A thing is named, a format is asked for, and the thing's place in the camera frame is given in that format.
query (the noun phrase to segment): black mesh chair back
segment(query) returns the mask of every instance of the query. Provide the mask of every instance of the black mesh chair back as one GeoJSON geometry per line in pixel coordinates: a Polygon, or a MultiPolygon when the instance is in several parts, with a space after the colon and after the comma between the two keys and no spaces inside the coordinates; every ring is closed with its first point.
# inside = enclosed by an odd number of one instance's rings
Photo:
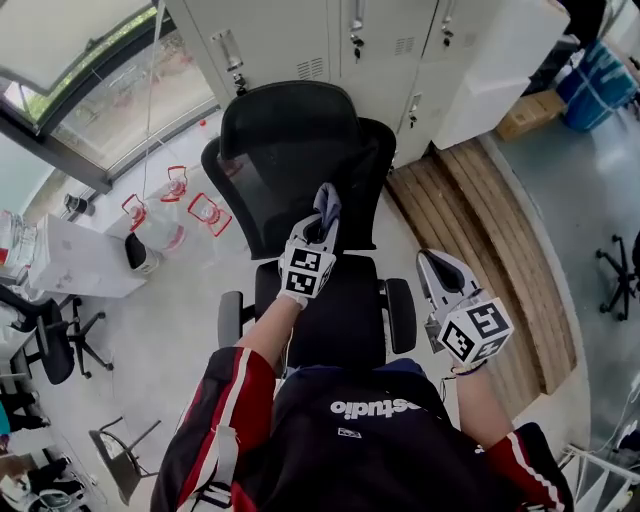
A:
{"type": "Polygon", "coordinates": [[[359,119],[340,88],[282,82],[236,98],[202,166],[247,237],[253,259],[279,256],[325,182],[342,200],[337,251],[375,249],[378,197],[396,147],[393,132],[359,119]]]}

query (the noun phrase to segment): wooden board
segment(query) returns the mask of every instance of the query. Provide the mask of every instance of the wooden board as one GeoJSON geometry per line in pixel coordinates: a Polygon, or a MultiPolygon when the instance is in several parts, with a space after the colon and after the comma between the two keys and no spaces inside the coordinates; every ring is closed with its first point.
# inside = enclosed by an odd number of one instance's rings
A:
{"type": "Polygon", "coordinates": [[[516,332],[490,365],[513,417],[576,365],[569,324],[542,249],[477,141],[398,169],[388,187],[419,243],[461,259],[503,299],[516,332]]]}

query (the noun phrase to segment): plastic bottle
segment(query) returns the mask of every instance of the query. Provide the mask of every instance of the plastic bottle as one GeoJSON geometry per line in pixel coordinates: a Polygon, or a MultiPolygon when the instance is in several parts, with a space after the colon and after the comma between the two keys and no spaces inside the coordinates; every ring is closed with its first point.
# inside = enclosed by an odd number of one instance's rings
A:
{"type": "Polygon", "coordinates": [[[0,266],[11,270],[29,267],[33,261],[38,230],[20,215],[0,211],[0,266]]]}
{"type": "Polygon", "coordinates": [[[132,194],[122,203],[122,209],[131,218],[130,231],[150,249],[171,253],[187,237],[187,231],[178,222],[177,211],[171,203],[158,199],[149,199],[143,203],[137,194],[132,194]]]}

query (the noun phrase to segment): gray floor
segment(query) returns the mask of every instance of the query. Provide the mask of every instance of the gray floor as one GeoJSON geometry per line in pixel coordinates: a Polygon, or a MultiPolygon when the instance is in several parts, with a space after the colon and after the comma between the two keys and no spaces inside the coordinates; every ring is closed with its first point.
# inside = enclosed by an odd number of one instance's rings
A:
{"type": "MultiPolygon", "coordinates": [[[[407,279],[413,293],[420,329],[417,346],[407,355],[420,363],[438,384],[449,374],[451,361],[445,353],[432,354],[421,328],[429,306],[415,273],[419,247],[386,195],[378,205],[373,240],[378,250],[371,256],[378,275],[407,279]]],[[[137,449],[141,463],[150,471],[157,469],[207,360],[217,348],[220,295],[238,289],[251,303],[256,265],[246,252],[206,269],[179,261],[165,262],[145,286],[125,299],[85,300],[82,318],[99,309],[107,313],[106,321],[96,325],[88,341],[106,359],[113,360],[114,372],[105,372],[90,361],[91,380],[82,378],[76,369],[67,381],[52,386],[40,363],[32,366],[33,384],[40,391],[42,409],[51,419],[56,443],[73,458],[81,474],[94,475],[98,480],[98,486],[92,488],[92,510],[126,508],[120,503],[106,468],[99,462],[87,431],[123,414],[126,422],[114,433],[132,440],[160,419],[160,427],[137,449]]],[[[580,377],[579,372],[574,372],[556,393],[541,396],[516,422],[537,421],[556,455],[567,442],[576,442],[576,436],[588,424],[586,408],[580,406],[587,399],[586,386],[580,377]]],[[[445,406],[457,424],[457,396],[451,384],[445,406]]],[[[133,495],[132,510],[148,510],[153,484],[153,479],[143,481],[133,495]]]]}
{"type": "MultiPolygon", "coordinates": [[[[632,299],[627,322],[598,311],[615,280],[594,257],[598,248],[618,254],[614,233],[625,239],[630,256],[640,230],[640,124],[622,112],[582,134],[556,120],[499,148],[539,209],[568,279],[587,359],[591,448],[598,449],[640,372],[640,307],[632,299]]],[[[640,416],[639,405],[629,404],[623,426],[640,416]]],[[[609,449],[600,455],[610,455],[609,449]]]]}

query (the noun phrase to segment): white stripe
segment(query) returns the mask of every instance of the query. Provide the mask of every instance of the white stripe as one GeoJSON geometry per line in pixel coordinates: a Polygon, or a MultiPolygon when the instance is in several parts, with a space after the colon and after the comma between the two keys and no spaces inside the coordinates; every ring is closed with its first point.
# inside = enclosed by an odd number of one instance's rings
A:
{"type": "Polygon", "coordinates": [[[527,462],[524,460],[524,454],[522,453],[522,450],[520,448],[518,437],[513,432],[507,435],[507,437],[509,438],[509,441],[511,441],[511,447],[513,448],[513,455],[516,458],[516,462],[527,473],[529,473],[536,480],[536,482],[540,482],[543,487],[546,487],[549,490],[549,497],[556,504],[556,508],[554,510],[556,512],[562,512],[564,510],[564,504],[560,503],[557,487],[527,464],[527,462]]]}
{"type": "MultiPolygon", "coordinates": [[[[231,386],[231,390],[229,391],[229,396],[227,397],[227,401],[224,404],[224,409],[222,410],[222,415],[220,416],[219,426],[229,426],[231,422],[231,415],[233,414],[233,409],[236,406],[236,402],[238,401],[238,396],[240,395],[240,390],[242,389],[242,385],[244,384],[244,380],[247,376],[247,365],[249,361],[249,356],[251,355],[251,349],[245,348],[242,350],[242,355],[240,356],[240,362],[238,363],[238,374],[236,379],[231,386]]],[[[202,465],[202,469],[200,470],[200,474],[198,475],[198,482],[196,483],[196,489],[202,487],[207,480],[211,477],[216,464],[218,463],[218,457],[220,456],[218,447],[218,443],[216,443],[216,439],[214,437],[213,442],[211,443],[211,448],[209,449],[209,453],[207,453],[207,457],[204,460],[204,464],[202,465]]],[[[224,461],[224,466],[228,467],[229,464],[233,464],[235,468],[236,461],[224,461]]]]}

